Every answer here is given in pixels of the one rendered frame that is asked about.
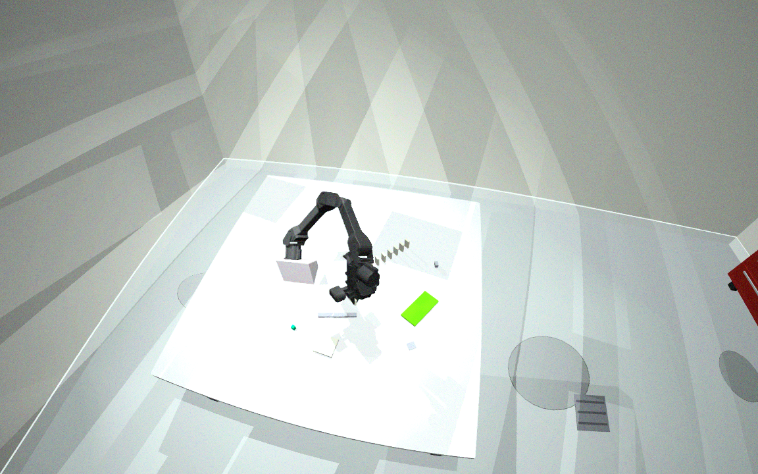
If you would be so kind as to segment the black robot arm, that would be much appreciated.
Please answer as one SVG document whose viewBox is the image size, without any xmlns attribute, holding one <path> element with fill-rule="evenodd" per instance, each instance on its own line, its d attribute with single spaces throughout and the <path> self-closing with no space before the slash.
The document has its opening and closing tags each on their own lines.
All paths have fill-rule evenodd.
<svg viewBox="0 0 758 474">
<path fill-rule="evenodd" d="M 346 260 L 346 273 L 351 277 L 357 277 L 351 287 L 355 290 L 360 300 L 368 299 L 371 294 L 375 294 L 377 285 L 380 280 L 378 268 L 371 266 L 374 263 L 372 254 L 372 245 L 368 236 L 362 233 L 360 225 L 356 219 L 351 201 L 348 198 L 339 196 L 339 193 L 322 191 L 316 199 L 316 206 L 312 212 L 308 213 L 301 224 L 291 227 L 287 231 L 282 245 L 286 246 L 285 260 L 301 260 L 301 246 L 304 246 L 308 238 L 308 231 L 313 227 L 322 216 L 339 207 L 341 219 L 345 224 L 348 233 L 349 252 L 343 255 Z M 297 244 L 291 244 L 297 242 Z M 367 258 L 360 258 L 367 256 Z M 360 281 L 359 281 L 360 280 Z"/>
</svg>

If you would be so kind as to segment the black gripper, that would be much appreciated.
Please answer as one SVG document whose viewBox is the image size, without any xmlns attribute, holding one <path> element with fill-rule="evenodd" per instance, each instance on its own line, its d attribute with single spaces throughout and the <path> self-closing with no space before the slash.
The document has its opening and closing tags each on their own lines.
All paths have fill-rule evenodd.
<svg viewBox="0 0 758 474">
<path fill-rule="evenodd" d="M 355 304 L 355 299 L 356 299 L 356 301 L 359 301 L 359 298 L 356 295 L 355 290 L 353 291 L 351 285 L 352 285 L 352 283 L 355 280 L 358 280 L 358 278 L 357 277 L 349 276 L 346 272 L 345 272 L 345 276 L 347 277 L 347 280 L 345 280 L 345 283 L 347 283 L 348 286 L 343 287 L 343 288 L 341 288 L 340 286 L 333 287 L 333 288 L 329 289 L 329 295 L 337 303 L 339 303 L 340 301 L 345 300 L 346 296 L 347 296 L 348 299 L 350 299 L 352 301 L 352 303 Z"/>
</svg>

